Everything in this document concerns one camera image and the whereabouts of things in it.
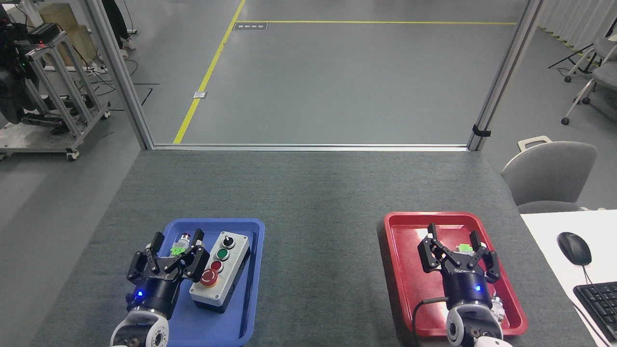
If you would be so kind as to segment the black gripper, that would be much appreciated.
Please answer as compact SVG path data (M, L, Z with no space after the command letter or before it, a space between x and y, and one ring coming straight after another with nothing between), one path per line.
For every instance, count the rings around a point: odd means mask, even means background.
M472 303L491 308L492 300L487 283L492 284L502 278L498 255L483 246L480 233L472 231L469 239L474 253L467 266L460 267L456 267L454 253L438 240L436 224L429 224L428 234L418 245L419 259L426 274L437 270L443 262L453 264L443 266L443 291L448 298L447 309ZM485 271L478 266L481 259L484 261Z
M179 297L183 279L199 282L210 254L202 244L204 232L196 229L191 246L179 255L179 268L170 274L159 265L157 253L161 250L164 235L157 231L152 242L143 251L133 254L126 279L135 289L126 295L126 310L153 309L170 320Z

